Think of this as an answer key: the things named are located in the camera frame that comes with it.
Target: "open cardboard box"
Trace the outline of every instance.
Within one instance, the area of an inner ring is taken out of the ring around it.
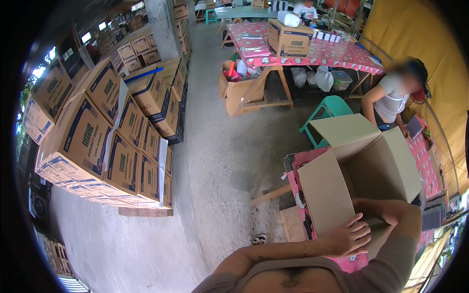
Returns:
[[[400,199],[411,202],[422,188],[412,155],[399,128],[384,133],[360,114],[309,122],[314,136],[332,147],[298,169],[304,197],[318,237],[354,214],[351,198]],[[376,256],[390,227],[369,222],[368,259]]]
[[[242,82],[229,82],[226,77],[223,75],[223,71],[229,70],[231,65],[231,60],[225,61],[221,65],[221,72],[218,76],[218,89],[220,90],[221,98],[225,104],[228,115],[233,116],[238,110],[241,101],[244,96],[248,93],[252,85],[256,82],[257,79],[250,79]],[[264,99],[264,85],[265,81],[262,84],[258,85],[250,94],[251,99],[248,103],[262,102]]]

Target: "hand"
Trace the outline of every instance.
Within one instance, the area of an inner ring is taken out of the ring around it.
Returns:
[[[406,139],[406,142],[409,143],[411,140],[410,132],[407,130],[407,128],[405,128],[405,126],[399,127],[399,128],[401,129],[402,134],[404,135],[404,138]]]
[[[363,246],[370,242],[371,229],[366,222],[358,222],[363,217],[362,213],[354,215],[342,227],[332,231],[327,236],[318,238],[324,246],[325,256],[349,257],[367,253]]]

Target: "plastic container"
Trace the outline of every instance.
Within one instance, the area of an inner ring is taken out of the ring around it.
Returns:
[[[334,85],[332,86],[334,90],[346,90],[353,81],[344,71],[333,70],[331,73],[334,77]]]

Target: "yellow tarp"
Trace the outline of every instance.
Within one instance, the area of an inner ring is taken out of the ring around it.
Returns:
[[[385,52],[380,52],[365,38],[360,39],[360,43],[385,66],[390,62],[386,54],[392,59],[412,56],[425,64],[432,95],[428,104],[443,131],[439,130],[438,121],[427,106],[414,103],[410,111],[419,113],[429,124],[442,159],[448,193],[464,193],[468,189],[464,139],[469,76],[462,53],[444,18],[428,1],[375,0],[363,36]]]

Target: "green plastic stool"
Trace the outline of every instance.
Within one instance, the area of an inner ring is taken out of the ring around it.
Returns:
[[[212,12],[212,11],[213,11],[213,18],[209,18],[208,14],[209,14],[209,12]],[[215,13],[215,9],[207,9],[205,11],[205,24],[207,25],[209,23],[218,23],[217,15]]]
[[[316,117],[316,115],[321,109],[323,109],[324,112],[320,116]],[[313,138],[313,135],[308,129],[308,125],[310,125],[309,121],[335,117],[335,116],[351,115],[351,114],[353,114],[352,110],[341,97],[327,96],[321,101],[321,103],[316,108],[316,110],[314,110],[313,114],[311,114],[308,120],[300,128],[300,133],[303,133],[303,131],[306,132],[306,134],[308,135],[308,137],[310,138],[311,142],[314,145],[314,149],[323,148],[325,146],[328,146],[329,143],[324,138],[321,138],[321,141],[319,143],[316,143],[316,140]]]

